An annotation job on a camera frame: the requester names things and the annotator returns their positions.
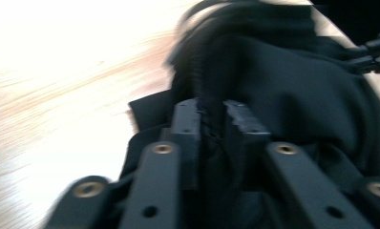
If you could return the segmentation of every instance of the black cloth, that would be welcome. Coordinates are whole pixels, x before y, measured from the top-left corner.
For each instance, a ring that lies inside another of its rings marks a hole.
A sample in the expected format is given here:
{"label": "black cloth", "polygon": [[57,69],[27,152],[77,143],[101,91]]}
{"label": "black cloth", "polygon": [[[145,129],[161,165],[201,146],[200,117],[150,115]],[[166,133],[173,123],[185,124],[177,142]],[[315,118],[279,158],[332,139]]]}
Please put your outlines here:
{"label": "black cloth", "polygon": [[[170,125],[173,106],[199,98],[204,120],[201,189],[183,192],[187,228],[272,228],[267,209],[276,208],[279,216],[285,210],[279,194],[267,192],[270,180],[258,176],[267,172],[259,163],[257,178],[251,181],[255,188],[233,186],[229,154],[221,142],[222,103],[227,99],[247,104],[273,140],[305,148],[342,190],[350,190],[362,176],[380,177],[380,101],[366,78],[343,61],[343,48],[315,35],[309,8],[259,9],[258,23],[263,26],[234,30],[239,24],[229,24],[210,32],[214,38],[203,44],[197,34],[191,37],[174,62],[176,74],[166,96],[147,97],[133,106],[137,115],[153,104],[163,105],[152,109],[159,118],[137,120],[146,128],[130,141],[123,176],[136,169],[143,147],[158,141],[161,128]],[[276,27],[282,22],[293,25],[292,30]],[[195,60],[192,53],[201,47],[202,57],[196,55]],[[194,75],[195,66],[200,78]],[[284,223],[289,221],[290,216],[284,216]]]}

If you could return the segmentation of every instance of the black fabric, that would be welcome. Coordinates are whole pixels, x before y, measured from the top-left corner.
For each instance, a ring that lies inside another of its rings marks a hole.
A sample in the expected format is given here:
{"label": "black fabric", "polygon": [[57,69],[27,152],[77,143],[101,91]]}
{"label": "black fabric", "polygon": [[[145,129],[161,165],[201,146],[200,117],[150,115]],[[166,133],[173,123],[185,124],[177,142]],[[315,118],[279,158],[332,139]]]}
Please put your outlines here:
{"label": "black fabric", "polygon": [[144,131],[167,122],[169,91],[148,95],[130,102],[138,130]]}
{"label": "black fabric", "polygon": [[[143,125],[147,130],[132,138],[122,175],[136,169],[142,149],[169,126],[161,122],[171,118],[173,106],[197,97],[201,189],[182,193],[187,228],[299,228],[284,214],[284,199],[260,161],[250,188],[232,182],[231,158],[222,147],[223,101],[247,104],[273,140],[302,146],[345,193],[361,177],[380,177],[380,101],[365,77],[343,61],[345,50],[315,35],[308,7],[234,10],[239,20],[206,22],[183,41],[172,62],[169,98],[163,99],[167,109],[152,110],[166,117],[141,121],[159,126]],[[156,100],[143,101],[135,112],[143,115],[139,119],[149,117],[142,113]]]}

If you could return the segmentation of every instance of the screw hole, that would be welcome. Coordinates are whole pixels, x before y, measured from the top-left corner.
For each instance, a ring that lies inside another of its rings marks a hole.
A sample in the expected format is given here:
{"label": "screw hole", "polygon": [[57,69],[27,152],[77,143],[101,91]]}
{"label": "screw hole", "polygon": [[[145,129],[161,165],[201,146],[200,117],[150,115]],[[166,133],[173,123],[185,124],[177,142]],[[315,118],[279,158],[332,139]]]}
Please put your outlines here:
{"label": "screw hole", "polygon": [[345,217],[343,212],[341,212],[339,209],[335,207],[327,207],[327,213],[330,214],[332,217],[337,218],[337,219],[342,219]]}
{"label": "screw hole", "polygon": [[288,146],[288,145],[283,145],[283,144],[278,145],[276,150],[278,153],[284,154],[284,155],[294,155],[297,153],[297,150],[294,149],[293,147]]}
{"label": "screw hole", "polygon": [[158,208],[155,206],[148,206],[142,211],[142,215],[146,218],[152,218],[158,214]]}
{"label": "screw hole", "polygon": [[154,152],[157,154],[169,154],[173,151],[170,145],[157,145],[154,147]]}
{"label": "screw hole", "polygon": [[83,188],[82,193],[87,195],[87,194],[90,194],[94,189],[95,189],[94,185],[89,185]]}

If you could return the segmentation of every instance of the light wood surface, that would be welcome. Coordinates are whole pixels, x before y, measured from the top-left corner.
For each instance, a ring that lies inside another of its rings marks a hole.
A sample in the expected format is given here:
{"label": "light wood surface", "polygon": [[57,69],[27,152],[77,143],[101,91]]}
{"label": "light wood surface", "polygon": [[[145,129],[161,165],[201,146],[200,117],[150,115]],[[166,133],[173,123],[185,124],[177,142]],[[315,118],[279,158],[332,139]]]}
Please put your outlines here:
{"label": "light wood surface", "polygon": [[41,228],[76,179],[117,179],[127,103],[169,87],[163,62],[197,2],[0,1],[0,228]]}

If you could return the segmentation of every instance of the black plastic bar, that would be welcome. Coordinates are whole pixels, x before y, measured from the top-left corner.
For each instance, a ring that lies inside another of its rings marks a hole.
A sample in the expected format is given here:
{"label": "black plastic bar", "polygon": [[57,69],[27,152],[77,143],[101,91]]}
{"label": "black plastic bar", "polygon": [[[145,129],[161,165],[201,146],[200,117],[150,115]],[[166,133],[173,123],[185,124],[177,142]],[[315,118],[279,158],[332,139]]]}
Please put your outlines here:
{"label": "black plastic bar", "polygon": [[145,148],[119,229],[176,229],[179,225],[179,147]]}
{"label": "black plastic bar", "polygon": [[57,203],[45,229],[101,228],[109,196],[108,181],[90,176],[77,181]]}
{"label": "black plastic bar", "polygon": [[300,147],[267,146],[266,167],[283,194],[298,228],[373,228]]}
{"label": "black plastic bar", "polygon": [[197,100],[189,99],[175,107],[171,139],[180,146],[181,189],[199,189],[199,157],[201,144],[201,117],[197,112]]}
{"label": "black plastic bar", "polygon": [[270,140],[270,132],[245,104],[227,100],[224,105],[227,112],[223,144],[231,158],[234,185],[239,186],[254,176],[257,152]]}

